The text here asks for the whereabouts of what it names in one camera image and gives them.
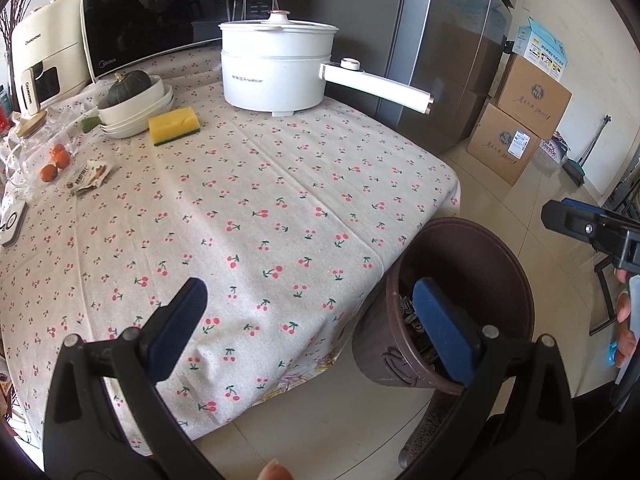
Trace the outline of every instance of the sponge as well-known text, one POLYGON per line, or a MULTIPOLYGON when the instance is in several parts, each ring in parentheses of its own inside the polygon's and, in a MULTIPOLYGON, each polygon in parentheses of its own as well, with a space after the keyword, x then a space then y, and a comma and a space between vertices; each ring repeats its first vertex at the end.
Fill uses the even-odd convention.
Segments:
POLYGON ((200 131, 193 108, 178 108, 149 119, 149 137, 154 146, 180 139, 200 131))

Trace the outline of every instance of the pot lid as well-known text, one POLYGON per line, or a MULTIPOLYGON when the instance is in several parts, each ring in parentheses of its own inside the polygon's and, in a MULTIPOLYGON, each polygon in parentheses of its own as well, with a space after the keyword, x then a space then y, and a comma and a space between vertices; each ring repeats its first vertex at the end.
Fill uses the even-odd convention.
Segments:
POLYGON ((221 23, 222 30, 286 30, 287 32, 315 32, 335 34, 338 27, 324 23, 291 21, 288 10, 272 10, 268 20, 243 20, 241 22, 221 23))

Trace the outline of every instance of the orange fruit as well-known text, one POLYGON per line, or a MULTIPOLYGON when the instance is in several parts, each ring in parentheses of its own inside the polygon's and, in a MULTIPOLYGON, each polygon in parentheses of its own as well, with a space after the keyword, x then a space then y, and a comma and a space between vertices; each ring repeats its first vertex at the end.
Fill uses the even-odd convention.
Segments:
POLYGON ((64 170, 69 164, 71 164, 71 155, 69 155, 67 150, 57 152, 51 158, 53 159, 53 162, 56 163, 59 170, 64 170))
POLYGON ((53 148, 49 150, 49 155, 51 156, 51 160, 55 160, 54 157, 56 153, 66 152, 66 148, 64 144, 56 144, 53 148))
POLYGON ((47 164, 40 170, 40 178, 43 182, 52 182, 58 176, 58 168, 53 164, 47 164))

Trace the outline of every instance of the lid knob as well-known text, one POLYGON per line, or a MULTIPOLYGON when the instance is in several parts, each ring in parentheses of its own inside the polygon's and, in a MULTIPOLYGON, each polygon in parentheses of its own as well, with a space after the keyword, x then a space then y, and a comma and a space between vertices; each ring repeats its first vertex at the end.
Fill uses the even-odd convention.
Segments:
POLYGON ((360 62, 357 59, 353 59, 351 57, 343 57, 340 62, 340 66, 342 68, 346 68, 347 70, 360 70, 360 62))
POLYGON ((289 14, 288 10, 270 10, 270 16, 267 22, 269 23, 289 23, 289 19, 287 18, 287 14, 289 14))

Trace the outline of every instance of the green pumpkin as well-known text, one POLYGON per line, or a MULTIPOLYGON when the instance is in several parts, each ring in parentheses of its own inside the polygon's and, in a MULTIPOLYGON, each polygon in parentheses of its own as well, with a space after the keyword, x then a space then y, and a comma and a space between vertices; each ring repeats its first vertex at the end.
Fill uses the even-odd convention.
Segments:
POLYGON ((111 85, 107 94, 107 104, 110 107, 119 105, 148 88, 151 88, 151 78, 142 70, 134 70, 126 75, 117 73, 116 82, 111 85))

